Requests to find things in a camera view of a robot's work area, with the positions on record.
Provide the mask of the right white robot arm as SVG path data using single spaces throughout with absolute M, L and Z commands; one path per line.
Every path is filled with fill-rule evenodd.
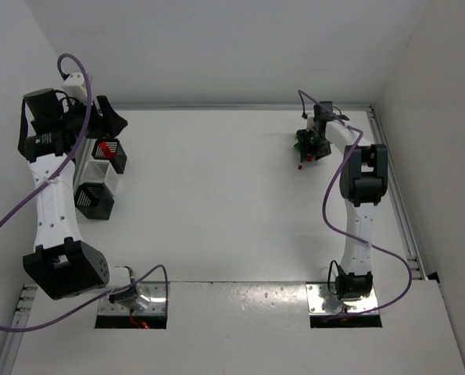
M 388 190 L 388 151 L 333 109 L 332 102 L 322 102 L 312 114 L 302 115 L 306 127 L 297 131 L 295 148 L 302 163 L 329 156 L 333 147 L 342 154 L 345 165 L 337 177 L 347 215 L 345 249 L 336 264 L 338 274 L 328 283 L 339 300 L 358 300 L 369 296 L 373 286 L 370 243 L 377 205 Z

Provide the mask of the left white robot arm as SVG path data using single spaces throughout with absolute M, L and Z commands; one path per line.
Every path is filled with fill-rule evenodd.
M 77 96 L 52 88 L 23 96 L 18 150 L 28 161 L 36 196 L 38 227 L 34 250 L 23 268 L 48 295 L 58 300 L 89 291 L 121 288 L 132 281 L 127 266 L 110 266 L 105 256 L 82 237 L 81 213 L 108 220 L 127 156 L 116 136 L 127 125 L 104 96 L 92 106 L 79 150 L 86 106 Z

